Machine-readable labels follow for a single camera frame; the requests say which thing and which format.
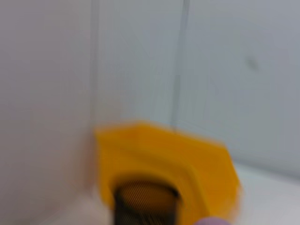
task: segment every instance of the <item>purple object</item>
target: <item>purple object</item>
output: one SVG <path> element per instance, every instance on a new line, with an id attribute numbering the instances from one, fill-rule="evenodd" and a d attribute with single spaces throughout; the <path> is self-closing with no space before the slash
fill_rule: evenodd
<path id="1" fill-rule="evenodd" d="M 194 225 L 230 225 L 227 221 L 217 217 L 207 217 L 200 219 Z"/>

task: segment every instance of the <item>black mesh screen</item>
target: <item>black mesh screen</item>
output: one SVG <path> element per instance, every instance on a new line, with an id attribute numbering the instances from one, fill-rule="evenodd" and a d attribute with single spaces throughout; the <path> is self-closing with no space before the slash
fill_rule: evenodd
<path id="1" fill-rule="evenodd" d="M 114 197 L 115 225 L 175 225 L 178 193 L 167 185 L 129 181 Z"/>

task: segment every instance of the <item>white table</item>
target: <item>white table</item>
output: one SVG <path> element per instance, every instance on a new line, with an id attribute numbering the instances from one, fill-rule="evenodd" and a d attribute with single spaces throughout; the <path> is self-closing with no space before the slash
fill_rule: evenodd
<path id="1" fill-rule="evenodd" d="M 235 225 L 300 224 L 300 181 L 236 165 L 244 197 Z M 112 225 L 109 210 L 97 196 L 82 195 L 68 209 L 42 224 Z"/>

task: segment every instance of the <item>white wall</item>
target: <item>white wall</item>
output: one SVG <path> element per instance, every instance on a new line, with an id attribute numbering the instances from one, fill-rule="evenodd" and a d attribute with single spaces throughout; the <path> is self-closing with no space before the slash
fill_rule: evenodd
<path id="1" fill-rule="evenodd" d="M 191 0 L 179 127 L 300 177 L 296 0 Z"/>
<path id="2" fill-rule="evenodd" d="M 97 123 L 169 124 L 182 0 L 101 0 Z"/>
<path id="3" fill-rule="evenodd" d="M 90 9 L 0 2 L 0 222 L 57 210 L 85 188 Z"/>

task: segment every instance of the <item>yellow plastic part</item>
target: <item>yellow plastic part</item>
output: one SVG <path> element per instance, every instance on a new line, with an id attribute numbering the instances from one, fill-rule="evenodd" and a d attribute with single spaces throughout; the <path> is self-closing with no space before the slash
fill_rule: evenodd
<path id="1" fill-rule="evenodd" d="M 134 175 L 167 182 L 180 194 L 177 225 L 216 216 L 232 222 L 239 209 L 240 182 L 226 147 L 145 122 L 97 130 L 98 186 L 114 208 L 113 192 Z"/>

